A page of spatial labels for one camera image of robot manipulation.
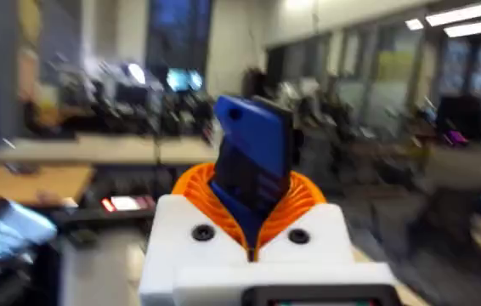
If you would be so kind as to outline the white orange right gripper right finger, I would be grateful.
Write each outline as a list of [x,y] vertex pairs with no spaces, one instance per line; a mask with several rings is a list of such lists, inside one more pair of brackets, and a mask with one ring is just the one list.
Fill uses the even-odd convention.
[[263,222],[256,247],[260,263],[352,263],[342,209],[329,203],[309,178],[290,174],[286,195]]

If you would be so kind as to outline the white orange right gripper left finger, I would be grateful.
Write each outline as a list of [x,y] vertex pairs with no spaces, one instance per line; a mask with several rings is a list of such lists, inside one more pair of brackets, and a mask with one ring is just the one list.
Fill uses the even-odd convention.
[[245,235],[211,190],[213,175],[213,164],[196,165],[158,200],[139,282],[142,305],[241,304],[240,288],[221,287],[211,275],[247,262]]

